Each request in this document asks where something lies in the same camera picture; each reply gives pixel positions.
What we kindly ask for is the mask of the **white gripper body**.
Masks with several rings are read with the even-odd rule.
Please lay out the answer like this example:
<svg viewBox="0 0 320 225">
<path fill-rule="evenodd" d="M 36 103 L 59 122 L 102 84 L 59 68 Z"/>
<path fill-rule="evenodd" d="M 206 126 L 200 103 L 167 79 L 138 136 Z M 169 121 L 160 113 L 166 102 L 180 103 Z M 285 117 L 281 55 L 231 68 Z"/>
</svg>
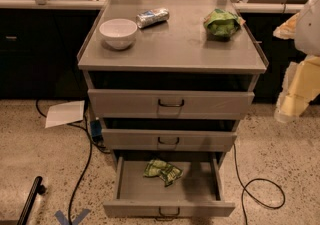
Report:
<svg viewBox="0 0 320 225">
<path fill-rule="evenodd" d="M 290 62 L 289 66 L 287 67 L 284 78 L 282 81 L 282 91 L 280 92 L 277 102 L 276 102 L 276 108 L 274 111 L 274 118 L 280 122 L 280 123 L 289 123 L 294 120 L 293 116 L 286 115 L 282 110 L 281 110 L 281 105 L 285 99 L 285 96 L 287 95 L 289 86 L 294 78 L 296 69 L 297 69 L 298 64 L 296 62 Z"/>
</svg>

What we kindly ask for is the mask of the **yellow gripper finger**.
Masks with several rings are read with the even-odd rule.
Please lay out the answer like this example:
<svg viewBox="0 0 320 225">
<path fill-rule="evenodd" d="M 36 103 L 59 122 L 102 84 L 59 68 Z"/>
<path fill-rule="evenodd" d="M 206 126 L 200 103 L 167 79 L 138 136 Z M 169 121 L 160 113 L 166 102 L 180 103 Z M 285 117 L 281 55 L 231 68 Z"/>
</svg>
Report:
<svg viewBox="0 0 320 225">
<path fill-rule="evenodd" d="M 273 31 L 273 36 L 279 39 L 294 39 L 296 33 L 296 23 L 299 14 L 296 13 L 291 16 L 287 21 L 282 23 Z"/>
<path fill-rule="evenodd" d="M 297 66 L 281 111 L 287 116 L 299 117 L 319 94 L 320 57 L 307 56 Z"/>
</svg>

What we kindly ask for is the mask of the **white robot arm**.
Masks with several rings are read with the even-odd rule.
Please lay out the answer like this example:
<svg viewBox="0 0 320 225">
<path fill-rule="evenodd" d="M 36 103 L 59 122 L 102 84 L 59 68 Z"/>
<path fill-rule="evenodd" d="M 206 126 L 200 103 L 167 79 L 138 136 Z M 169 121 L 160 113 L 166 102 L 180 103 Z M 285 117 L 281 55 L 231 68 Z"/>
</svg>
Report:
<svg viewBox="0 0 320 225">
<path fill-rule="evenodd" d="M 308 0 L 297 14 L 277 27 L 273 35 L 293 39 L 295 48 L 306 55 L 302 62 L 289 64 L 276 103 L 275 119 L 289 123 L 320 95 L 320 0 Z"/>
</svg>

